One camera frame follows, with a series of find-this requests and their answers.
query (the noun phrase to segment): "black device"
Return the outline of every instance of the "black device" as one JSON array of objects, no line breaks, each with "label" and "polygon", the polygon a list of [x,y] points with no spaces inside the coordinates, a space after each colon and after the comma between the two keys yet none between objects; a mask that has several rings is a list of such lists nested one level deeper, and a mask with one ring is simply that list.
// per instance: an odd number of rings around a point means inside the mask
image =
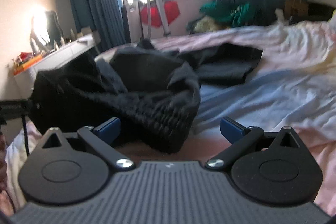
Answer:
[{"label": "black device", "polygon": [[10,219],[2,215],[2,223],[330,220],[313,203],[322,172],[291,127],[269,133],[226,117],[221,129],[224,136],[240,132],[240,138],[204,166],[197,161],[142,161],[137,167],[90,128],[77,133],[51,128],[19,174],[28,204]]}]

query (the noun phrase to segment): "metal screw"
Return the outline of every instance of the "metal screw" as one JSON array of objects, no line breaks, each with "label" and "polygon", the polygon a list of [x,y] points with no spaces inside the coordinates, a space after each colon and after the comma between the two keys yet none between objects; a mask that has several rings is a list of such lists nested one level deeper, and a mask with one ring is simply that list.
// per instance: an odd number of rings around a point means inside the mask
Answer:
[{"label": "metal screw", "polygon": [[219,168],[224,165],[224,161],[220,159],[212,159],[207,162],[207,165],[212,168]]},{"label": "metal screw", "polygon": [[129,159],[120,159],[120,160],[117,160],[116,165],[121,168],[128,168],[133,165],[133,162]]},{"label": "metal screw", "polygon": [[166,167],[168,167],[168,168],[171,168],[171,167],[173,167],[174,166],[174,164],[171,162],[171,163],[169,163],[169,164],[166,164]]}]

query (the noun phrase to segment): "gray ribbed surface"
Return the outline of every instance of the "gray ribbed surface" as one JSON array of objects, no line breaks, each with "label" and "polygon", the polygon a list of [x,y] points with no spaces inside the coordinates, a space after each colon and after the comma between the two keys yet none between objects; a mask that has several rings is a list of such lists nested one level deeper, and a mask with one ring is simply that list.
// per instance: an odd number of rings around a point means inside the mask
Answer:
[{"label": "gray ribbed surface", "polygon": [[223,173],[198,162],[145,161],[116,174],[105,191],[85,203],[54,209],[30,203],[11,219],[22,224],[322,224],[329,217],[313,203],[294,208],[253,203]]}]

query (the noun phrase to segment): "bright light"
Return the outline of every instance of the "bright light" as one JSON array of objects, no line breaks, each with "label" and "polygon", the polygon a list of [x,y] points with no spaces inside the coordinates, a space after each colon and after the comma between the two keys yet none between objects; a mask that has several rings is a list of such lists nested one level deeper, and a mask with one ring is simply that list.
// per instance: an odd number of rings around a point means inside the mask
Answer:
[{"label": "bright light", "polygon": [[35,34],[43,45],[45,45],[46,42],[50,42],[47,25],[48,22],[45,15],[45,9],[43,7],[35,7],[33,11],[32,28],[34,29]]}]

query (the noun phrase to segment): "black jacket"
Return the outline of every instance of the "black jacket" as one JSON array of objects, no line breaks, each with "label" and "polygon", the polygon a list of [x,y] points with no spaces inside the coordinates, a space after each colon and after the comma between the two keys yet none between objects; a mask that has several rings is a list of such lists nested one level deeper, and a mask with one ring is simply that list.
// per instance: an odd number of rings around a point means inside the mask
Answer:
[{"label": "black jacket", "polygon": [[242,84],[261,54],[226,43],[182,53],[127,47],[110,64],[82,55],[61,69],[38,72],[31,100],[39,108],[29,117],[44,133],[53,126],[74,132],[117,116],[119,141],[141,139],[162,152],[178,152],[197,114],[199,81]]}]

